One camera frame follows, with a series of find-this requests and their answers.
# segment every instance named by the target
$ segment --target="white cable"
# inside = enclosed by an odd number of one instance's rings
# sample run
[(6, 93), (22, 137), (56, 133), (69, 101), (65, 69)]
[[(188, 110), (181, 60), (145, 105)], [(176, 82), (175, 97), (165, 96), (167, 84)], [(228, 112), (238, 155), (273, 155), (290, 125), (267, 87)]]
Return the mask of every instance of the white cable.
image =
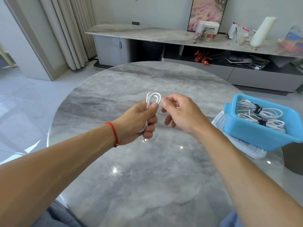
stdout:
[(265, 126), (285, 133), (285, 129), (283, 128), (285, 122), (277, 119), (283, 115), (281, 110), (276, 108), (263, 108), (259, 114), (255, 114), (256, 109), (256, 105), (248, 100), (237, 101), (236, 114), (238, 117), (255, 123), (259, 123), (261, 119), (266, 119)]
[[(149, 107), (152, 97), (156, 97), (156, 102), (155, 103), (159, 104), (161, 102), (161, 95), (158, 92), (149, 92), (149, 93), (147, 93), (147, 96), (146, 96), (146, 108)], [(145, 126), (142, 129), (142, 131), (144, 131), (144, 129), (146, 127), (147, 127), (147, 121), (146, 121)]]

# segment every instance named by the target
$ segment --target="pink flower painting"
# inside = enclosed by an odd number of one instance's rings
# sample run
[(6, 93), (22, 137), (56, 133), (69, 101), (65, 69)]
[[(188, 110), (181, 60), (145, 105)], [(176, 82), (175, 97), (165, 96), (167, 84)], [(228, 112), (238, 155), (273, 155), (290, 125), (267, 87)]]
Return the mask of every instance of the pink flower painting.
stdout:
[(198, 22), (216, 21), (221, 23), (227, 0), (193, 0), (188, 31), (196, 31)]

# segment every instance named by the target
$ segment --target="blue storage box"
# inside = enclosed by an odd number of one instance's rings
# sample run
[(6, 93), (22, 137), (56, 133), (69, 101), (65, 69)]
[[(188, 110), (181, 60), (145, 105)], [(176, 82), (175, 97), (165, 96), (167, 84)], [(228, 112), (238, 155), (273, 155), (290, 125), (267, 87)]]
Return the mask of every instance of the blue storage box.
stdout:
[[(247, 99), (262, 108), (277, 108), (283, 111), (279, 120), (284, 121), (286, 133), (239, 118), (236, 113), (237, 101)], [(266, 100), (244, 94), (236, 94), (232, 103), (225, 103), (224, 114), (227, 115), (224, 132), (267, 151), (274, 151), (291, 142), (303, 143), (303, 124), (301, 116), (295, 110)]]

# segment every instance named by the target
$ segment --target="person's right hand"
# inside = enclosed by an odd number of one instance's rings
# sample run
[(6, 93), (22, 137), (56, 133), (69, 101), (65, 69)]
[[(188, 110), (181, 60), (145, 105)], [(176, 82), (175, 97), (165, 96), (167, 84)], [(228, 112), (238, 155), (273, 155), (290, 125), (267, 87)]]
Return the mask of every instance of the person's right hand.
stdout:
[(201, 112), (200, 108), (191, 98), (180, 94), (172, 94), (161, 100), (162, 112), (169, 112), (164, 124), (172, 127), (178, 125), (183, 131), (193, 135), (211, 125), (207, 117)]

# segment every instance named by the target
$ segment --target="marble countertop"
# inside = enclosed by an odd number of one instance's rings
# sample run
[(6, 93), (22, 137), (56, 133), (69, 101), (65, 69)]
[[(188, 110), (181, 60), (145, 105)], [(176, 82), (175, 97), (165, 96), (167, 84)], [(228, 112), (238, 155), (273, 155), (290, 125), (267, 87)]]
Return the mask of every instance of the marble countertop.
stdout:
[[(55, 114), (49, 145), (116, 119), (144, 101), (149, 91), (187, 95), (210, 120), (240, 93), (219, 77), (182, 64), (115, 66), (88, 78), (66, 97)], [(160, 110), (157, 117), (152, 139), (111, 149), (63, 191), (67, 206), (87, 227), (219, 226), (233, 210), (203, 146), (180, 129), (165, 126)], [(285, 169), (281, 152), (253, 161), (279, 185), (289, 185), (284, 172), (293, 173)]]
[(231, 40), (227, 35), (218, 34), (211, 42), (198, 42), (194, 44), (194, 32), (125, 24), (98, 24), (89, 29), (86, 33), (142, 41), (163, 42), (168, 44), (190, 45), (196, 47), (303, 58), (302, 53), (291, 53), (281, 49), (279, 44), (276, 43), (276, 40), (269, 40), (259, 48), (250, 46), (249, 42), (246, 42), (243, 45), (233, 46), (230, 45)]

